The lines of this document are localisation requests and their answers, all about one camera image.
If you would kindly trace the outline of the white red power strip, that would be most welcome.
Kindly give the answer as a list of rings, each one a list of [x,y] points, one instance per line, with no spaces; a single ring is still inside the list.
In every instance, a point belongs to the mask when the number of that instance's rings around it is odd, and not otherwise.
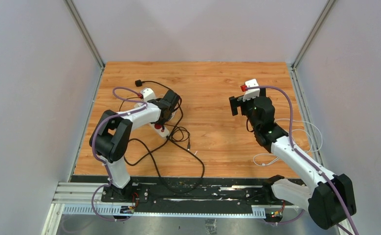
[[[149,123],[149,126],[162,138],[167,138],[170,135],[170,131],[159,123]]]

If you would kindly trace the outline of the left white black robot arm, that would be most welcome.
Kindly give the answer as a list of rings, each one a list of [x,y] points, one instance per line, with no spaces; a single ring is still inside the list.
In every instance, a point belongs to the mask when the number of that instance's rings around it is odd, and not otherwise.
[[[161,98],[156,97],[151,89],[143,89],[135,95],[138,99],[134,101],[133,109],[106,110],[89,140],[94,158],[103,164],[108,174],[106,187],[114,190],[113,194],[120,202],[128,202],[133,195],[131,176],[125,163],[131,132],[151,124],[161,137],[166,137],[168,131],[164,124],[173,117],[181,101],[181,97],[172,90]]]

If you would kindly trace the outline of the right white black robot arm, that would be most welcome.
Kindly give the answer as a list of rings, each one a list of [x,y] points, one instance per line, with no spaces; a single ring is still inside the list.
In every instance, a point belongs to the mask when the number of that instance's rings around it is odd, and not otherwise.
[[[304,186],[300,186],[280,175],[270,177],[262,191],[266,203],[288,201],[306,211],[314,223],[325,230],[356,214],[351,179],[324,168],[298,147],[289,133],[275,122],[275,108],[270,98],[231,96],[229,102],[233,116],[241,113],[247,117],[258,144],[283,160],[304,182]]]

